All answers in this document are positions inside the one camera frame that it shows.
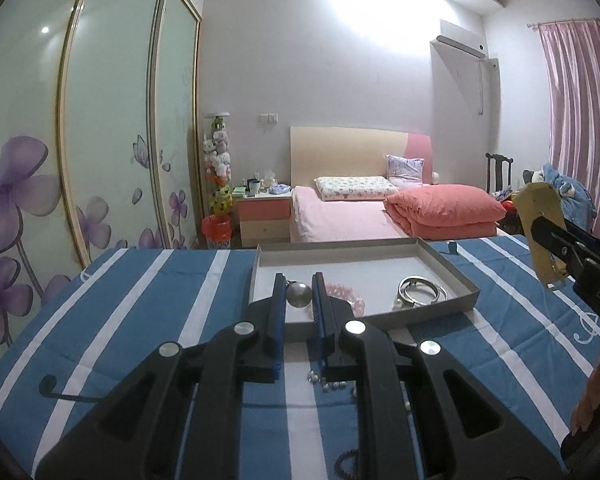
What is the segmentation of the person's right hand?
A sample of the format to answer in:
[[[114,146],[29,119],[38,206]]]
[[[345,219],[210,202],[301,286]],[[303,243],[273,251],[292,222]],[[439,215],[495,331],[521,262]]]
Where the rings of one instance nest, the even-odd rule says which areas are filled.
[[[595,411],[600,406],[600,360],[593,373],[588,378],[585,392],[573,410],[570,417],[570,434],[574,436],[577,432],[587,432],[594,418]]]

